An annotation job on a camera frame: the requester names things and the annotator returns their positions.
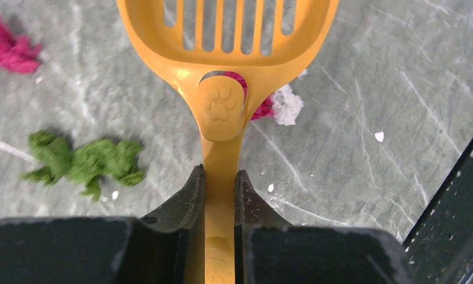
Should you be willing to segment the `yellow slotted plastic scoop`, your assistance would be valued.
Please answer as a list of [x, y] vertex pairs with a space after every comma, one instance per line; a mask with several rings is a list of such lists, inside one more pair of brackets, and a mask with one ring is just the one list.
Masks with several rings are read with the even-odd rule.
[[205, 169], [204, 283], [234, 283], [234, 181], [244, 131], [261, 103], [314, 60], [337, 1], [296, 1], [292, 31], [283, 1], [118, 1], [142, 61], [189, 106]]

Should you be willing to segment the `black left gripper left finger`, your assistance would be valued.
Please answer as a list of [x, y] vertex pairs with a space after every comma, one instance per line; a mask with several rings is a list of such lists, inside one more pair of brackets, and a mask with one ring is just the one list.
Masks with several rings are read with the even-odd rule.
[[0, 283], [204, 283], [205, 174], [141, 218], [0, 220]]

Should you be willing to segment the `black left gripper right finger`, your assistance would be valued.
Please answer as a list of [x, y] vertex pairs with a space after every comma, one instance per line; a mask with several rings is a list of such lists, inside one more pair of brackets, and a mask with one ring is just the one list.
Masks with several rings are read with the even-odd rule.
[[236, 283], [413, 283], [401, 244], [374, 228], [293, 225], [254, 190], [234, 185]]

